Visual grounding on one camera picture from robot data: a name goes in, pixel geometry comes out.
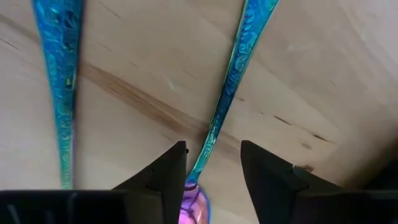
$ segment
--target wood grain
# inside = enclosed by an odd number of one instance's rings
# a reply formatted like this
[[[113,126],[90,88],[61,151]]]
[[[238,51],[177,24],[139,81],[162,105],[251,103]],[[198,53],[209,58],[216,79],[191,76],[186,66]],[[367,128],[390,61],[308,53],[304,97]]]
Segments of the wood grain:
[[[204,140],[243,0],[87,0],[77,181],[110,189],[178,140]],[[394,1],[281,0],[200,178],[214,223],[256,223],[239,161],[248,139],[336,184],[396,150]],[[29,0],[0,2],[0,189],[59,188],[52,109]]]

